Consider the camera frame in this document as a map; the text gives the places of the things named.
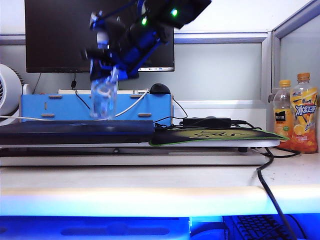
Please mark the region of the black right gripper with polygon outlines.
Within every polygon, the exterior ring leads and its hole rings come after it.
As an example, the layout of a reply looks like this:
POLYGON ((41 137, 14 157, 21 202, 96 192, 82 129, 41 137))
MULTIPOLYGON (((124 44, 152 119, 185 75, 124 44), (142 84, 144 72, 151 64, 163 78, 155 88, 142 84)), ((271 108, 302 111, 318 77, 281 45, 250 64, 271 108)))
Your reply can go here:
POLYGON ((115 17, 92 14, 89 28, 96 31, 96 47, 81 52, 90 61, 90 81, 106 79, 113 68, 117 80, 139 78, 139 68, 160 46, 167 44, 167 28, 147 16, 138 18, 128 28, 115 17))

